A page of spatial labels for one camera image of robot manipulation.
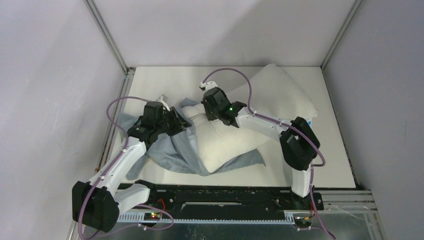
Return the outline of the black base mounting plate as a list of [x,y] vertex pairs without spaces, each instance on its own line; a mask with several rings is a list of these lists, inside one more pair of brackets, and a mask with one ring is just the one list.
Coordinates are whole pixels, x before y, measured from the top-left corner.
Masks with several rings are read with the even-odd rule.
[[283,216],[289,212],[324,210],[319,192],[304,198],[289,187],[209,186],[136,183],[150,189],[147,204],[177,216]]

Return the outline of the aluminium frame post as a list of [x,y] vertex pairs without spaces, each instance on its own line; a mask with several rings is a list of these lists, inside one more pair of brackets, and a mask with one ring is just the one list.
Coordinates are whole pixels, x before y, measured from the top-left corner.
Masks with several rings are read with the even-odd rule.
[[122,72],[127,73],[129,71],[129,67],[126,64],[110,30],[108,29],[96,2],[94,0],[84,0],[84,3]]
[[330,60],[332,59],[332,56],[334,55],[335,51],[337,50],[339,44],[341,43],[343,37],[346,35],[351,23],[353,22],[354,18],[360,11],[362,5],[364,3],[364,0],[355,0],[350,7],[345,19],[343,20],[335,38],[333,39],[321,65],[320,68],[323,72],[326,71],[328,64]]

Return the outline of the aluminium base frame rails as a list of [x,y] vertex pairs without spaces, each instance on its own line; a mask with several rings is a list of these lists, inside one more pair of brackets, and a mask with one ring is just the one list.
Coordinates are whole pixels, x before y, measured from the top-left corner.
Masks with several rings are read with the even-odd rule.
[[[177,104],[184,98],[200,99],[200,82],[215,69],[206,66],[136,67],[128,71],[122,95],[130,96],[119,109],[127,114],[142,112],[143,98],[151,99],[164,94],[168,101]],[[313,230],[296,232],[282,221],[206,221],[194,216],[158,225],[152,230],[138,226],[136,210],[125,214],[114,228],[96,235],[98,240],[135,239],[326,239],[321,227],[332,232],[339,240],[384,240],[377,205],[370,190],[363,190],[354,182],[354,174],[348,162],[342,135],[332,108],[331,100],[319,67],[284,67],[287,78],[296,82],[312,99],[318,116],[312,119],[312,129],[321,142],[320,151],[326,164],[314,170],[313,182],[322,199],[324,209],[319,212],[320,220],[314,220]],[[139,177],[155,184],[171,187],[193,186],[215,187],[226,190],[249,188],[253,193],[266,187],[286,193],[291,172],[283,161],[276,142],[263,144],[259,151],[265,165],[252,165],[210,176],[176,173],[166,170],[149,160]]]

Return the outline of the grey-blue pillowcase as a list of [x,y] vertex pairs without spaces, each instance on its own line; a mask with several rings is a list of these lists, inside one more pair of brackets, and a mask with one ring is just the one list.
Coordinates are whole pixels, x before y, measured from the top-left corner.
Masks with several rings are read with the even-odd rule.
[[265,165],[258,147],[269,138],[253,130],[209,121],[201,103],[185,98],[175,107],[191,125],[174,136],[161,134],[126,174],[136,180],[148,161],[179,174],[210,176]]

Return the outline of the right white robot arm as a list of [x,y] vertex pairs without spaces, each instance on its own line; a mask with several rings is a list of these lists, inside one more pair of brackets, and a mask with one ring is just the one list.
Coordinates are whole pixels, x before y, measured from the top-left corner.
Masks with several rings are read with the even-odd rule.
[[277,120],[249,110],[243,102],[230,102],[217,86],[202,83],[199,88],[204,91],[201,103],[208,120],[248,129],[280,144],[283,159],[292,172],[291,204],[297,209],[308,206],[311,202],[313,160],[322,155],[319,150],[321,144],[308,122],[299,116],[294,120]]

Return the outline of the white pillow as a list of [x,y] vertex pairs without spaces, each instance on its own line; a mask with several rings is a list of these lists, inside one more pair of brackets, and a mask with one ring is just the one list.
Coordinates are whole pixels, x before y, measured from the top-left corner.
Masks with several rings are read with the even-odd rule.
[[250,154],[262,144],[280,143],[286,163],[306,172],[320,147],[308,120],[318,110],[311,98],[282,68],[269,64],[242,89],[225,93],[213,82],[202,84],[200,103],[182,105],[183,114],[193,122],[198,157],[207,173],[254,165]]

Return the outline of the right aluminium frame post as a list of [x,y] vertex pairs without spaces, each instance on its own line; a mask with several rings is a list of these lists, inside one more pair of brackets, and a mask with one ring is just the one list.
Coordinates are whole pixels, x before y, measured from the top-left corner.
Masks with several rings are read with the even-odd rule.
[[351,23],[353,22],[354,18],[360,11],[362,5],[364,3],[364,0],[355,0],[350,7],[345,19],[343,20],[335,38],[333,39],[321,65],[320,68],[323,72],[326,71],[328,64],[330,60],[332,59],[332,56],[334,55],[335,51],[337,50],[339,44],[341,43],[343,37],[346,35]]

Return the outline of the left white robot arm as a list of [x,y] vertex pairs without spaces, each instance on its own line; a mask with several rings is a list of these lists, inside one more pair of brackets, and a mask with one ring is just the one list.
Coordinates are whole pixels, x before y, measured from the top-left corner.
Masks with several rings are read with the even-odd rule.
[[175,136],[191,124],[174,107],[162,101],[148,101],[143,114],[129,129],[115,125],[124,133],[122,149],[106,163],[90,180],[78,181],[72,187],[72,218],[82,227],[88,226],[104,233],[113,229],[120,215],[143,205],[153,208],[158,194],[149,187],[134,183],[129,188],[118,188],[133,165],[147,153],[159,135]]

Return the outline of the left aluminium frame post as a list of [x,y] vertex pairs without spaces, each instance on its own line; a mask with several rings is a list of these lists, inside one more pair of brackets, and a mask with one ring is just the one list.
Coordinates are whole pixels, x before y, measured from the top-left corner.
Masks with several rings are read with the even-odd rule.
[[129,71],[129,67],[126,64],[110,30],[108,29],[96,2],[94,0],[84,0],[84,3],[122,72],[127,73]]

